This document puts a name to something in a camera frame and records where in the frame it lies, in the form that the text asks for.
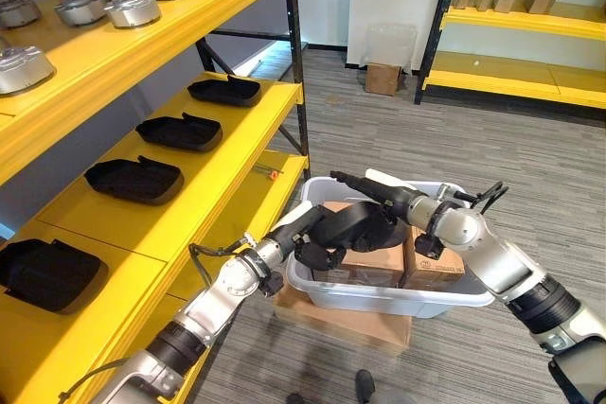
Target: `yellow metal shelving unit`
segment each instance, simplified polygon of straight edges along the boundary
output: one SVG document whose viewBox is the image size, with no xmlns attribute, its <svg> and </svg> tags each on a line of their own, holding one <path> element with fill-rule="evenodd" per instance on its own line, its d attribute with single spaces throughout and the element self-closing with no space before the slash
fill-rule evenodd
<svg viewBox="0 0 606 404">
<path fill-rule="evenodd" d="M 116 29 L 104 19 L 67 27 L 41 4 L 42 19 L 3 31 L 13 46 L 40 47 L 55 76 L 21 95 L 0 99 L 0 184 L 187 47 L 256 0 L 159 2 L 162 19 Z"/>
<path fill-rule="evenodd" d="M 475 7 L 455 9 L 451 0 L 438 0 L 419 70 L 415 103 L 427 86 L 533 97 L 606 109 L 606 73 L 548 63 L 438 51 L 448 24 L 510 28 L 594 40 L 606 46 L 606 14 L 599 7 L 557 2 L 549 14 L 526 12 L 515 0 L 509 13 Z"/>
<path fill-rule="evenodd" d="M 57 74 L 28 92 L 0 99 L 0 184 L 254 1 L 161 2 L 161 21 L 134 30 L 117 30 L 106 22 L 68 28 L 49 11 L 52 3 L 44 4 L 41 21 L 10 31 L 7 38 L 12 45 L 39 46 L 57 66 Z M 287 6 L 289 12 L 296 9 L 296 0 L 287 0 Z M 298 19 L 292 16 L 294 78 L 301 81 Z M 199 79 L 225 75 L 206 72 Z M 265 149 L 296 106 L 306 140 L 297 149 L 307 151 L 302 83 L 259 82 L 262 98 L 252 108 L 195 100 L 184 90 L 151 116 L 180 117 L 186 112 L 220 121 L 223 139 L 210 152 L 163 148 L 130 132 L 100 159 L 136 160 L 144 155 L 178 166 L 185 183 L 170 202 L 147 206 L 114 199 L 95 192 L 80 176 L 19 231 L 12 241 L 61 240 L 101 258 L 110 275 L 100 294 L 70 315 L 0 293 L 1 398 L 16 404 L 56 402 L 59 392 L 87 372 L 145 345 L 201 288 L 200 277 L 189 265 L 190 242 L 220 246 L 244 230 L 256 237 L 268 231 L 301 173 L 309 172 L 309 157 Z M 281 173 L 271 180 L 254 170 L 254 163 Z M 203 259 L 213 276 L 224 261 Z M 205 358 L 171 402 L 185 402 Z M 108 377 L 102 373 L 89 379 L 68 402 L 88 402 Z"/>
</svg>

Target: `round metal component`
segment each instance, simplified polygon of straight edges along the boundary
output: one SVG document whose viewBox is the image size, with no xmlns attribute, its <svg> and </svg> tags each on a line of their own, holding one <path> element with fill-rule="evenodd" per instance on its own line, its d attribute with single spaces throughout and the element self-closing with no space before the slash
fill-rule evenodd
<svg viewBox="0 0 606 404">
<path fill-rule="evenodd" d="M 12 94 L 49 78 L 55 67 L 35 46 L 8 47 L 0 52 L 0 94 Z"/>
<path fill-rule="evenodd" d="M 103 0 L 63 0 L 55 11 L 65 25 L 83 26 L 105 16 L 103 7 Z"/>
<path fill-rule="evenodd" d="M 42 16 L 33 0 L 5 0 L 0 2 L 0 26 L 25 26 Z"/>
<path fill-rule="evenodd" d="M 143 26 L 162 14 L 156 0 L 113 0 L 105 12 L 118 28 Z"/>
</svg>

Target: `black shoe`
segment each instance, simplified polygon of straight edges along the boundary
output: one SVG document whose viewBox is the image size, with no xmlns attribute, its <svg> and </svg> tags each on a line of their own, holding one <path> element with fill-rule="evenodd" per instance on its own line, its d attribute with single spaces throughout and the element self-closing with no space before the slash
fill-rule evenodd
<svg viewBox="0 0 606 404">
<path fill-rule="evenodd" d="M 286 396 L 286 404 L 305 404 L 305 401 L 299 393 L 291 393 Z"/>
<path fill-rule="evenodd" d="M 366 404 L 373 393 L 375 393 L 375 381 L 366 369 L 361 369 L 356 373 L 356 396 L 358 397 L 358 403 Z"/>
</svg>

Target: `shelf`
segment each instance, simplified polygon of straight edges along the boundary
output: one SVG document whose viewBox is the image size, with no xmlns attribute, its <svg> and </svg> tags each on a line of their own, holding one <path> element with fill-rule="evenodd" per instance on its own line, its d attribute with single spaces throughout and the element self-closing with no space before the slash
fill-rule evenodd
<svg viewBox="0 0 606 404">
<path fill-rule="evenodd" d="M 162 19 L 116 29 L 106 19 L 67 27 L 41 4 L 43 18 L 3 31 L 11 45 L 36 45 L 57 67 L 55 76 L 21 95 L 0 98 L 0 184 L 78 125 L 256 0 L 160 2 Z"/>
<path fill-rule="evenodd" d="M 427 85 L 606 109 L 606 73 L 455 52 L 437 52 Z"/>
<path fill-rule="evenodd" d="M 244 231 L 254 238 L 262 238 L 280 216 L 288 198 L 307 167 L 305 156 L 294 156 L 277 151 L 264 151 L 258 162 L 282 173 L 272 181 L 265 174 L 252 170 L 238 191 L 219 215 L 201 244 L 210 248 L 224 247 L 242 237 Z M 217 277 L 225 257 L 200 257 L 213 278 Z M 188 300 L 202 288 L 202 279 L 189 261 L 169 289 L 169 294 Z"/>
<path fill-rule="evenodd" d="M 550 14 L 527 13 L 524 0 L 516 0 L 509 13 L 499 13 L 493 9 L 478 11 L 475 7 L 454 9 L 450 6 L 442 18 L 441 28 L 448 23 L 516 28 L 606 41 L 606 15 L 603 9 L 562 2 L 557 2 Z"/>
<path fill-rule="evenodd" d="M 13 404 L 57 402 L 59 392 L 86 371 L 117 358 L 116 339 L 132 340 L 125 322 L 139 310 L 141 297 L 166 264 L 38 221 L 31 221 L 13 241 L 27 238 L 59 239 L 96 255 L 110 268 L 101 293 L 76 314 L 54 314 L 0 293 L 3 398 Z"/>
<path fill-rule="evenodd" d="M 205 78 L 225 76 L 205 74 Z M 178 166 L 185 176 L 170 202 L 150 206 L 97 193 L 83 177 L 68 186 L 37 219 L 110 245 L 171 262 L 194 238 L 202 238 L 240 186 L 295 103 L 300 84 L 260 80 L 263 97 L 253 108 L 198 101 L 187 89 L 153 116 L 182 112 L 219 120 L 221 144 L 209 153 L 186 152 L 144 142 L 130 132 L 100 161 L 144 155 Z"/>
</svg>

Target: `clear plastic container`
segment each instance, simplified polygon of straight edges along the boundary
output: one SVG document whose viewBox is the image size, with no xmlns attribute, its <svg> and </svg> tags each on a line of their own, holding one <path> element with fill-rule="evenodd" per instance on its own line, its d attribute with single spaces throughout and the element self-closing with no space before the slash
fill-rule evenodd
<svg viewBox="0 0 606 404">
<path fill-rule="evenodd" d="M 441 182 L 407 183 L 429 196 L 435 196 L 441 185 Z M 367 201 L 368 197 L 330 177 L 314 177 L 303 186 L 301 200 L 319 204 L 325 201 Z M 483 307 L 494 300 L 482 283 L 467 271 L 460 280 L 440 292 L 313 281 L 312 271 L 293 255 L 289 258 L 286 274 L 289 283 L 296 289 L 307 292 L 315 305 L 332 309 L 430 318 L 451 307 Z"/>
</svg>

